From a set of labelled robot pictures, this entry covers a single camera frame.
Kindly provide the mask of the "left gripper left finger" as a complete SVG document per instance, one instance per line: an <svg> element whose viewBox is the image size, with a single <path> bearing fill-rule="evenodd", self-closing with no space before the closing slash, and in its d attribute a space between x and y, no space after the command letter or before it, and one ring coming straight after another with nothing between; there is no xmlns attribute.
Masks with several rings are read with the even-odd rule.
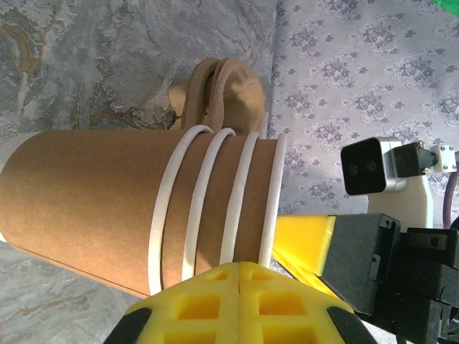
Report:
<svg viewBox="0 0 459 344"><path fill-rule="evenodd" d="M239 343L240 265L227 263L130 306L106 343Z"/></svg>

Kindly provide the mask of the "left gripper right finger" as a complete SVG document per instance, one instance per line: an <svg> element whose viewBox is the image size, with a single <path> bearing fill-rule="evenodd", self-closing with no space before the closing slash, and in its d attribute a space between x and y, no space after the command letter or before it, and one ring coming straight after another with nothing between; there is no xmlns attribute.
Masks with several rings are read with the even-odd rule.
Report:
<svg viewBox="0 0 459 344"><path fill-rule="evenodd" d="M239 264L240 343L375 343L351 306L252 262Z"/></svg>

